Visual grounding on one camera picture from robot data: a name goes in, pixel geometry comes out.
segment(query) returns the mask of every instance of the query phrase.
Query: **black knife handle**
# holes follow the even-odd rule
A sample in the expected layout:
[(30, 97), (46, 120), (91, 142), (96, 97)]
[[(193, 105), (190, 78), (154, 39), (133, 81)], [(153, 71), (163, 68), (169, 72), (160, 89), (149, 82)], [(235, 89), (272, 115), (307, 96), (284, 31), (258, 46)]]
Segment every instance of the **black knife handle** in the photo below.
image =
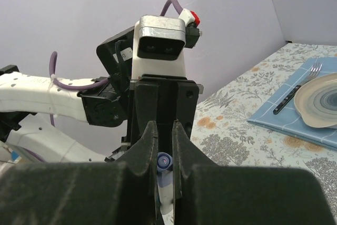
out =
[(282, 102), (274, 109), (273, 113), (278, 114), (284, 107), (285, 105), (288, 104), (289, 101), (295, 96), (295, 93), (299, 90), (301, 85), (297, 85), (285, 98), (282, 100)]

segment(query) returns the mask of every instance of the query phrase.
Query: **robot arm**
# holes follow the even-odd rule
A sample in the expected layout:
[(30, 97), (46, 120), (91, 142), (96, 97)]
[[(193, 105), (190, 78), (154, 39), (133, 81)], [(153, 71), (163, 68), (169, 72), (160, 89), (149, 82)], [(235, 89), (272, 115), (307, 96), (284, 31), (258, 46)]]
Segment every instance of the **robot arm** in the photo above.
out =
[[(199, 38), (196, 28), (199, 18), (183, 9), (179, 18), (146, 15), (131, 29), (127, 49), (121, 49), (123, 60), (132, 69), (130, 79), (136, 82), (144, 74), (185, 77), (184, 47), (192, 47)], [(113, 41), (124, 40), (117, 35)], [(109, 46), (111, 41), (102, 45)], [(132, 57), (124, 57), (125, 50)], [(109, 51), (108, 60), (118, 64), (117, 51)], [(110, 81), (103, 87), (84, 92), (66, 90), (53, 83), (50, 77), (30, 76), (20, 73), (15, 66), (0, 70), (0, 115), (3, 123), (16, 112), (26, 113), (14, 119), (16, 127), (3, 130), (0, 140), (5, 141), (20, 156), (32, 162), (86, 162), (104, 161), (105, 156), (97, 154), (66, 136), (36, 113), (63, 115), (91, 125), (114, 127), (127, 119), (128, 90), (121, 91), (120, 68), (109, 72)], [(58, 79), (66, 85), (83, 86), (93, 84), (93, 79)]]
[[(73, 85), (91, 84), (91, 79), (67, 80)], [(88, 122), (78, 91), (51, 84), (51, 78), (11, 72), (0, 76), (0, 112), (34, 112), (63, 115)]]

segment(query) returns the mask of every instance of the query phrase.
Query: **white robot arm segment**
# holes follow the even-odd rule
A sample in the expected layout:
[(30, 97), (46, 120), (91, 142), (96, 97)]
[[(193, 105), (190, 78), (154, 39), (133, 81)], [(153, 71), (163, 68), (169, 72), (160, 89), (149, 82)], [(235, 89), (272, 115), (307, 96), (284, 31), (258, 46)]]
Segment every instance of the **white robot arm segment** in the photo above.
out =
[[(87, 85), (91, 79), (59, 79), (65, 84)], [(0, 112), (35, 112), (64, 115), (87, 122), (78, 91), (60, 89), (49, 77), (12, 72), (0, 76)]]
[(29, 114), (19, 124), (21, 128), (10, 132), (6, 144), (28, 161), (104, 162), (104, 155), (82, 146), (39, 114)]

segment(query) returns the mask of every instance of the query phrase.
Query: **white wall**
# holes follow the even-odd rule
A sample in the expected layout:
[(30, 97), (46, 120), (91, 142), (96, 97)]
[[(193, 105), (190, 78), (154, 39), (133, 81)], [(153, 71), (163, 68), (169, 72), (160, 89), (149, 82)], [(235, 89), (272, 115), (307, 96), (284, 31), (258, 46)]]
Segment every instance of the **white wall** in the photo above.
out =
[[(97, 77), (106, 72), (95, 54), (107, 38), (142, 15), (159, 14), (166, 0), (1, 0), (1, 66), (17, 64), (24, 73), (48, 75), (52, 51), (59, 53), (56, 74)], [(186, 50), (188, 77), (205, 86), (202, 99), (284, 45), (271, 0), (179, 0), (201, 18), (197, 47)], [(173, 9), (169, 16), (176, 16)], [(118, 146), (118, 129), (57, 119), (57, 127), (87, 147), (109, 154)]]
[(337, 45), (337, 0), (273, 0), (287, 41)]

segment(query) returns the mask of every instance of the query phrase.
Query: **blue napkin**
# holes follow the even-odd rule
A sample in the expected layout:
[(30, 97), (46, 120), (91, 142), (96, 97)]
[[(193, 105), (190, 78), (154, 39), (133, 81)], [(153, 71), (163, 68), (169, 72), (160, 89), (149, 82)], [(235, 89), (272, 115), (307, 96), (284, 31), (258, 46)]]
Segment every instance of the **blue napkin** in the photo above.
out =
[(322, 63), (319, 76), (337, 72), (337, 57), (310, 58), (265, 102), (247, 121), (267, 129), (312, 142), (329, 149), (337, 150), (336, 129), (315, 129), (305, 125), (295, 110), (294, 99), (277, 115), (275, 107), (286, 95), (299, 84), (309, 73), (316, 62)]

